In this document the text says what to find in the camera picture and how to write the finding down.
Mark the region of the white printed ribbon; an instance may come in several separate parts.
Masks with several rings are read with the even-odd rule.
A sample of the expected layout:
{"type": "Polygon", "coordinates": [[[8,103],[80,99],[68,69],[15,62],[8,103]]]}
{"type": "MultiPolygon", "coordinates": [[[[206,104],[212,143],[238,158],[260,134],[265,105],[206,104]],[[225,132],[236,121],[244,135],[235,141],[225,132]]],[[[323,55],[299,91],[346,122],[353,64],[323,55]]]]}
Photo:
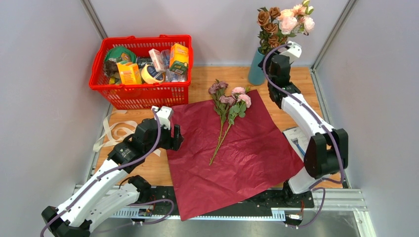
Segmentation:
{"type": "Polygon", "coordinates": [[[114,114],[126,114],[127,110],[115,110],[103,120],[103,133],[93,145],[93,151],[99,152],[103,147],[110,147],[123,141],[127,136],[132,135],[138,123],[133,120],[124,120],[109,124],[109,119],[114,114]]]}

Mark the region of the pink flower bouquet brown wrap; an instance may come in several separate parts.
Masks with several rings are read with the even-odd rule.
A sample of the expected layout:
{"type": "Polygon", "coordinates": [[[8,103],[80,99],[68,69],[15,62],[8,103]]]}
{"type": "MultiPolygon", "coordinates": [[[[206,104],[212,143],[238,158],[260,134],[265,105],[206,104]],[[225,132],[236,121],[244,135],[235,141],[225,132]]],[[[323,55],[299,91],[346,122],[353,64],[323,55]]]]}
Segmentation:
{"type": "Polygon", "coordinates": [[[303,0],[290,9],[262,7],[257,11],[257,23],[260,26],[257,51],[262,55],[298,34],[309,35],[315,28],[311,17],[314,7],[310,5],[310,0],[303,0]]]}

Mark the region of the pink flower stem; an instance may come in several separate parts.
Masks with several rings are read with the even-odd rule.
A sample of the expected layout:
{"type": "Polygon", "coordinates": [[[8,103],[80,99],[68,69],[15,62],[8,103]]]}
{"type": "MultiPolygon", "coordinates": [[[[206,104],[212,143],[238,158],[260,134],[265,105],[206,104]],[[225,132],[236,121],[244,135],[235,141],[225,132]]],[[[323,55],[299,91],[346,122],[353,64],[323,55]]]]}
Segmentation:
{"type": "Polygon", "coordinates": [[[251,98],[248,95],[248,92],[249,89],[247,87],[235,87],[233,88],[231,95],[228,96],[231,104],[227,112],[227,119],[223,127],[221,142],[217,152],[225,140],[228,131],[235,124],[236,118],[244,118],[246,116],[246,110],[251,106],[251,98]]]}

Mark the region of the mauve flower stem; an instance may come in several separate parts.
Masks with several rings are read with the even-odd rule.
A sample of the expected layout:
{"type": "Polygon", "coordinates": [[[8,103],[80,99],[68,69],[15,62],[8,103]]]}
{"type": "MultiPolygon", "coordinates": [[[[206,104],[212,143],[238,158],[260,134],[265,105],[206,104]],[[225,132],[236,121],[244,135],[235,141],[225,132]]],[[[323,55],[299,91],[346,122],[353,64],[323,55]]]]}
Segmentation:
{"type": "Polygon", "coordinates": [[[218,143],[212,158],[209,161],[209,165],[212,165],[215,155],[217,153],[217,149],[221,142],[223,127],[227,119],[227,112],[230,107],[230,99],[229,97],[225,96],[225,91],[228,87],[228,84],[224,81],[215,80],[215,83],[210,86],[208,92],[213,99],[214,102],[214,110],[220,117],[220,133],[218,138],[218,143]]]}

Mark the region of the dark red wrapping paper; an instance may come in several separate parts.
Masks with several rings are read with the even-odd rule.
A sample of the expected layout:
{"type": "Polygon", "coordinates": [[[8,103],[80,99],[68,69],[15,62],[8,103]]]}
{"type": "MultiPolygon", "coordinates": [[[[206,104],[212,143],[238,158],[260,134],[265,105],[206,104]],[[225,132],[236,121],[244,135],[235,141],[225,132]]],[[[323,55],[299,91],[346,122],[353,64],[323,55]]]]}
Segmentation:
{"type": "Polygon", "coordinates": [[[244,118],[221,124],[212,100],[174,106],[183,142],[167,152],[181,220],[251,198],[292,178],[303,162],[273,122],[257,90],[244,118]]]}

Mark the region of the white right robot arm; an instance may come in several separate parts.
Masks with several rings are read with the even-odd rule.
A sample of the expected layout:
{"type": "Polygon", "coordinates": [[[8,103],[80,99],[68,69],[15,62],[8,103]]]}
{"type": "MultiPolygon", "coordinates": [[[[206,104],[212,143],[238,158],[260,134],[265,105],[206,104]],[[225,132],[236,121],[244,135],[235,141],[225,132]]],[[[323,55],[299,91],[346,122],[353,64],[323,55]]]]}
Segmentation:
{"type": "Polygon", "coordinates": [[[288,180],[289,188],[282,192],[283,203],[296,206],[301,193],[320,181],[348,167],[348,134],[324,121],[306,102],[301,91],[291,82],[290,57],[273,53],[259,63],[268,78],[269,96],[290,115],[308,139],[303,156],[304,167],[288,180]]]}

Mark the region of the teal ceramic vase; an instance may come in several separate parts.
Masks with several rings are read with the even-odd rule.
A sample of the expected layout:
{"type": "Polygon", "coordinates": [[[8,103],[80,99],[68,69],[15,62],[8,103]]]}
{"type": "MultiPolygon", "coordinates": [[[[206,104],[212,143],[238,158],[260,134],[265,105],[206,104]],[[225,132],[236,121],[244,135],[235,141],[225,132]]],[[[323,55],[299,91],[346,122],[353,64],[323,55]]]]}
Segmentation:
{"type": "Polygon", "coordinates": [[[250,70],[248,73],[248,81],[252,85],[262,85],[265,82],[265,76],[263,74],[261,67],[259,66],[263,58],[264,58],[264,55],[261,54],[259,50],[257,49],[254,54],[254,57],[250,66],[250,70]]]}

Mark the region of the red plastic shopping basket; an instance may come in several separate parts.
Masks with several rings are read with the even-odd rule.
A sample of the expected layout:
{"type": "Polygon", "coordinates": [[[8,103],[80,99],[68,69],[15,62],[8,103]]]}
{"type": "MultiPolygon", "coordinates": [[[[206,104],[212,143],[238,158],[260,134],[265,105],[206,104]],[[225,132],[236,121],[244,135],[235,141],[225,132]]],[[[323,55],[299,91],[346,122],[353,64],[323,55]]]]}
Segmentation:
{"type": "Polygon", "coordinates": [[[159,35],[158,37],[115,37],[105,38],[92,65],[89,87],[99,92],[119,110],[147,109],[152,106],[175,106],[188,103],[188,90],[192,79],[194,52],[190,35],[159,35]],[[124,46],[137,56],[148,56],[152,48],[170,49],[179,43],[189,49],[189,66],[185,82],[163,82],[141,85],[112,85],[103,70],[105,56],[116,46],[124,46]]]}

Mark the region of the orange juice carton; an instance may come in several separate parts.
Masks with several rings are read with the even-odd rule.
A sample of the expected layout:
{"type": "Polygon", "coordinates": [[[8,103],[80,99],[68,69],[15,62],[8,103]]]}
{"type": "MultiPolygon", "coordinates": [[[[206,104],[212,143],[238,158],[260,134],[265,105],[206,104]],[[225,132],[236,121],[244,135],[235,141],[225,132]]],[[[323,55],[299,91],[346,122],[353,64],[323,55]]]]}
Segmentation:
{"type": "Polygon", "coordinates": [[[140,70],[136,63],[128,62],[124,60],[124,61],[118,62],[117,67],[119,70],[122,84],[124,85],[142,84],[140,70]]]}

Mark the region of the clear plastic bottle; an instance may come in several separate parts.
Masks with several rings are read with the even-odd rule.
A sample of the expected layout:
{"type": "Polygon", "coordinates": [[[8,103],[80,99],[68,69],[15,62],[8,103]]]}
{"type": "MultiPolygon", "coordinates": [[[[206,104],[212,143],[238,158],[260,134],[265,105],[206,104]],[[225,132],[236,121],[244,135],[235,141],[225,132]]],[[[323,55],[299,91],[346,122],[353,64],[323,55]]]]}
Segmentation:
{"type": "Polygon", "coordinates": [[[186,74],[179,75],[169,70],[169,63],[170,63],[170,50],[169,49],[165,49],[161,51],[161,58],[166,69],[165,82],[186,82],[187,81],[186,74]]]}

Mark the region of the blue razor blister package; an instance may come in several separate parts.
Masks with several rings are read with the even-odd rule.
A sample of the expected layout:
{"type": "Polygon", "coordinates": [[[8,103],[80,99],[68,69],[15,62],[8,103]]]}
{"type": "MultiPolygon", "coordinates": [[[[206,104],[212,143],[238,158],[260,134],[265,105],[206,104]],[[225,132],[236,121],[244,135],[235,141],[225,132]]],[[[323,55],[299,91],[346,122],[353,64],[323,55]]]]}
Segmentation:
{"type": "Polygon", "coordinates": [[[289,141],[291,147],[295,150],[298,156],[304,160],[309,138],[305,136],[300,127],[292,127],[283,131],[283,135],[289,141]]]}

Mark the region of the white small box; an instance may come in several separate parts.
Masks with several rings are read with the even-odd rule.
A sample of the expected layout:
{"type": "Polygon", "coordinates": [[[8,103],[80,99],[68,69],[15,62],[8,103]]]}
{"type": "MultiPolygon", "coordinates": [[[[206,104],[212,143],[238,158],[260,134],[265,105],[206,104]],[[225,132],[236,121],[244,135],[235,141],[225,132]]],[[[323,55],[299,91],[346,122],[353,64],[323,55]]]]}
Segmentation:
{"type": "Polygon", "coordinates": [[[164,64],[161,52],[156,49],[150,49],[149,51],[150,58],[157,72],[164,73],[166,71],[166,66],[164,64]]]}

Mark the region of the green snack bag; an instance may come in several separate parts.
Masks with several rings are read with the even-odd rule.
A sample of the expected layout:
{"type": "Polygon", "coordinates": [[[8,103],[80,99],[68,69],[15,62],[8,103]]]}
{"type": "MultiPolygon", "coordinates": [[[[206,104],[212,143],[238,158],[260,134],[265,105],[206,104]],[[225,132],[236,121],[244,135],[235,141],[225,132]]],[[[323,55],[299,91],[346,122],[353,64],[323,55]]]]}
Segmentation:
{"type": "Polygon", "coordinates": [[[117,46],[110,50],[108,50],[104,62],[107,61],[113,61],[113,62],[121,62],[121,61],[127,61],[127,62],[135,62],[137,59],[137,56],[134,52],[129,50],[128,48],[124,46],[117,46]]]}

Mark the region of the orange green box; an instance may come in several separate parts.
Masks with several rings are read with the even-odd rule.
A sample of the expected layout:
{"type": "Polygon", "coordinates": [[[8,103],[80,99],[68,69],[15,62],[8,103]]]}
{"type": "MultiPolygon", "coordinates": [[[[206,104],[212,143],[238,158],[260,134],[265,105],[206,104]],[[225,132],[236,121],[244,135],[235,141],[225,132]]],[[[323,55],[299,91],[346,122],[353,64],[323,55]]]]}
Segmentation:
{"type": "Polygon", "coordinates": [[[189,67],[189,49],[175,43],[170,49],[169,70],[179,75],[184,75],[189,67]]]}

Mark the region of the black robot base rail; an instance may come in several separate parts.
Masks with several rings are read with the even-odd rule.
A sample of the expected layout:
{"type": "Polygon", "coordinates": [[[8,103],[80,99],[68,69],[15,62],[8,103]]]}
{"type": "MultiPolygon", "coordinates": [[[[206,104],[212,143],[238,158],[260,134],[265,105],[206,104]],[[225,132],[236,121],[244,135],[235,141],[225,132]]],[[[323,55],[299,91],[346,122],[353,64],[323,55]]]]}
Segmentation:
{"type": "MultiPolygon", "coordinates": [[[[325,189],[325,200],[322,211],[368,211],[362,192],[357,189],[325,189]]],[[[302,203],[304,210],[318,211],[322,203],[323,191],[300,195],[301,200],[283,201],[280,198],[282,189],[268,189],[256,196],[230,205],[216,211],[209,212],[190,220],[244,220],[244,221],[283,221],[286,214],[299,213],[302,203]]],[[[180,212],[177,207],[174,188],[171,186],[152,186],[151,200],[169,198],[174,202],[174,210],[167,219],[180,220],[180,212]]],[[[166,215],[171,204],[157,203],[152,214],[145,214],[153,205],[138,207],[124,207],[111,215],[111,218],[125,219],[159,219],[166,215]]]]}

